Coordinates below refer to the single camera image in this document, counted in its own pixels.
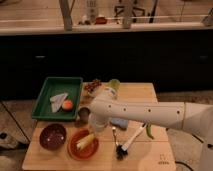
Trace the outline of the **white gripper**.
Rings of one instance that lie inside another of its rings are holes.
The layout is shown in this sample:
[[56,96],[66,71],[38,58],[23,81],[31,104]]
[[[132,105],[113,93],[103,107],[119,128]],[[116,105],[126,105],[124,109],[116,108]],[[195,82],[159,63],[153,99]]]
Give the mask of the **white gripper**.
[[90,114],[88,123],[94,133],[100,133],[105,130],[108,125],[109,118],[97,114]]

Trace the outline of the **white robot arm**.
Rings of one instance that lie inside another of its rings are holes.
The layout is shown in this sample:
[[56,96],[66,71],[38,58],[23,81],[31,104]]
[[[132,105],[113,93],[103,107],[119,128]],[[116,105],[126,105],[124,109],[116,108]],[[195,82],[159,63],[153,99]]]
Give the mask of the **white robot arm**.
[[213,105],[187,102],[128,102],[117,91],[104,88],[90,103],[89,124],[95,132],[105,129],[110,118],[122,118],[182,130],[204,139],[198,171],[213,171]]

